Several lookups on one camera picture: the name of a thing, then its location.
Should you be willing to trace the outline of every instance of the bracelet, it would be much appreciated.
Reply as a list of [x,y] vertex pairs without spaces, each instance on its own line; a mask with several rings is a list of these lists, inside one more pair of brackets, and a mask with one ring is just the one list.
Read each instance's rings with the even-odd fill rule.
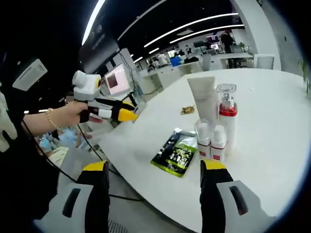
[[52,109],[52,108],[49,108],[49,109],[47,110],[47,112],[46,112],[46,115],[47,115],[47,117],[48,117],[48,120],[49,120],[50,124],[51,124],[54,128],[56,128],[57,130],[60,130],[60,128],[59,128],[57,125],[55,125],[54,122],[51,120],[51,117],[50,117],[51,111],[53,111],[53,109]]

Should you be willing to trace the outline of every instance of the led light strip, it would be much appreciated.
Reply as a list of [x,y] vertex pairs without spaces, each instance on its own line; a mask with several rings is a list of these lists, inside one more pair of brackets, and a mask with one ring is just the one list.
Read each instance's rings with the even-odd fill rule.
[[160,48],[156,48],[155,50],[150,51],[149,54],[151,54],[151,53],[153,53],[153,52],[155,52],[155,51],[158,51],[159,49],[160,49]]
[[95,22],[96,16],[98,15],[101,7],[103,6],[105,0],[98,0],[91,17],[89,18],[89,21],[86,26],[86,31],[84,32],[83,40],[82,40],[82,45],[86,42],[86,39],[88,38],[89,33],[91,32],[92,26]]
[[151,45],[152,43],[156,42],[157,40],[162,39],[163,37],[165,37],[165,36],[167,36],[167,35],[169,35],[169,34],[171,34],[171,33],[173,33],[173,32],[176,32],[176,31],[178,31],[178,30],[180,30],[180,29],[182,29],[182,28],[185,28],[185,27],[187,27],[187,26],[189,26],[189,25],[192,25],[192,24],[195,24],[195,23],[198,23],[198,22],[202,22],[202,21],[205,21],[205,20],[208,20],[208,19],[212,19],[212,18],[219,18],[219,17],[225,17],[225,16],[237,16],[237,15],[238,15],[238,13],[222,14],[222,15],[211,16],[211,17],[207,17],[207,18],[202,18],[202,19],[196,20],[196,21],[194,21],[194,22],[187,23],[187,24],[185,24],[185,25],[183,25],[183,26],[180,26],[180,27],[178,27],[178,28],[175,28],[175,29],[169,31],[168,33],[165,33],[165,34],[159,36],[158,38],[156,38],[156,39],[150,41],[148,44],[144,45],[144,48],[147,47],[147,46],[149,46],[149,45]]
[[206,29],[206,30],[203,30],[203,31],[199,31],[199,32],[196,32],[196,33],[192,33],[192,34],[183,36],[181,38],[178,38],[176,40],[171,41],[170,44],[175,43],[176,41],[179,41],[179,40],[183,40],[183,39],[188,38],[190,36],[200,34],[200,33],[205,33],[205,32],[209,32],[209,31],[213,31],[213,30],[217,30],[217,29],[223,29],[223,28],[233,28],[233,27],[243,27],[243,26],[244,26],[244,24],[236,24],[236,25],[228,25],[228,26],[222,26],[222,27],[217,27],[217,28],[210,28],[210,29]]
[[141,59],[142,59],[142,57],[140,57],[140,58],[136,59],[136,60],[134,61],[134,63],[136,63],[136,62],[140,61]]

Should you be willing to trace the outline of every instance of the gold object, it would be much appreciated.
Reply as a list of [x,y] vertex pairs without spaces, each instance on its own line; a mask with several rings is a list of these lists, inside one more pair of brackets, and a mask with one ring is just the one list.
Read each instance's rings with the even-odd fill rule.
[[192,113],[194,113],[194,105],[182,108],[180,114],[181,115],[185,115],[185,114],[192,114]]
[[53,109],[52,109],[52,108],[49,108],[49,109],[45,112],[45,114],[47,115],[50,124],[51,124],[54,128],[56,128],[57,130],[60,130],[60,128],[59,128],[57,125],[55,125],[54,122],[51,120],[51,117],[50,117],[51,111],[53,111]]

